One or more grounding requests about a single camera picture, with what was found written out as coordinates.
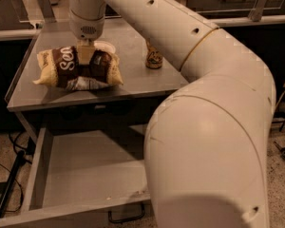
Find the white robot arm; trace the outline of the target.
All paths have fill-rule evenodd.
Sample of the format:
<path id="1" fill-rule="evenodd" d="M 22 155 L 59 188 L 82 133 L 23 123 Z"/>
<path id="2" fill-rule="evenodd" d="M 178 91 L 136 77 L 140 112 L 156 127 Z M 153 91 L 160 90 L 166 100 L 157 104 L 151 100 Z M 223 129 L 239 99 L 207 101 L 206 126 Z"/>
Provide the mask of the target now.
<path id="1" fill-rule="evenodd" d="M 269 68 L 215 23 L 174 0 L 70 0 L 70 27 L 110 6 L 188 84 L 145 131 L 144 165 L 159 228 L 270 228 L 267 142 L 276 105 Z"/>

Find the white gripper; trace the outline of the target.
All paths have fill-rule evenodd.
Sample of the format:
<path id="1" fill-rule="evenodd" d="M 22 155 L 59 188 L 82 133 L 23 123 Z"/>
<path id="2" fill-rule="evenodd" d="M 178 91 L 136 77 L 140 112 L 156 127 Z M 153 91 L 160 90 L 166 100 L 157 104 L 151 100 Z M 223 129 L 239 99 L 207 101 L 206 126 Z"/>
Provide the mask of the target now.
<path id="1" fill-rule="evenodd" d="M 77 55 L 80 65 L 88 65 L 96 48 L 95 40 L 103 34 L 105 18 L 84 19 L 76 15 L 73 11 L 69 13 L 69 27 L 77 41 Z"/>

